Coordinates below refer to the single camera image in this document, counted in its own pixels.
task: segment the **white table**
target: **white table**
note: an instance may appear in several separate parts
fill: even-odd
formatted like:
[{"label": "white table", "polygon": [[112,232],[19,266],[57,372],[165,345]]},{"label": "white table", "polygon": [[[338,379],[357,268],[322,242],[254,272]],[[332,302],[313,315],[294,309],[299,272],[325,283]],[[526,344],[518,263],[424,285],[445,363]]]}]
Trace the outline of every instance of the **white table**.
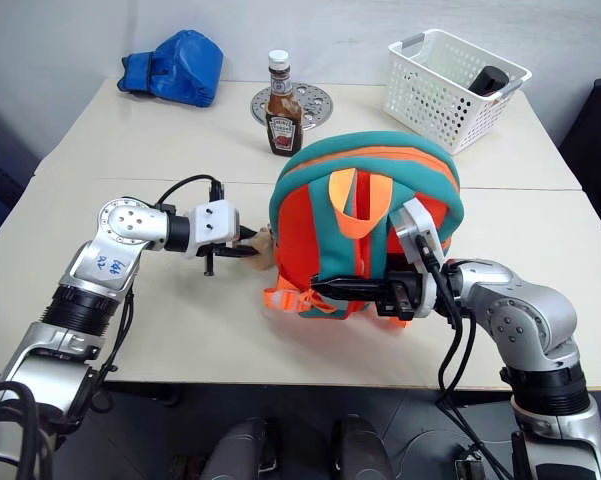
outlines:
[{"label": "white table", "polygon": [[[264,83],[223,82],[210,108],[121,93],[105,81],[36,174],[55,178],[180,180],[208,173],[224,182],[274,183],[286,160],[269,150],[250,112]],[[305,135],[305,146],[333,135],[407,128],[381,110],[384,87],[321,85],[334,111]],[[579,190],[522,92],[486,137],[456,156],[463,187]]]},{"label": "white table", "polygon": [[[155,200],[171,182],[92,179],[51,185],[36,177],[0,230],[0,369],[27,325],[48,305],[56,282],[107,200]],[[207,185],[178,191],[186,209]],[[243,224],[267,222],[273,185],[229,184]],[[580,191],[463,189],[466,219],[450,255],[491,258],[523,278],[567,295],[579,314],[576,339],[592,389],[601,389],[601,223]],[[134,327],[111,380],[376,385],[435,388],[452,332],[437,315],[406,330],[358,315],[305,320],[262,306],[275,271],[255,272],[218,259],[204,277],[201,260],[146,252],[136,280]],[[231,295],[220,300],[220,289]],[[109,334],[109,343],[113,331]],[[479,331],[462,388],[504,389],[495,345]]]}]

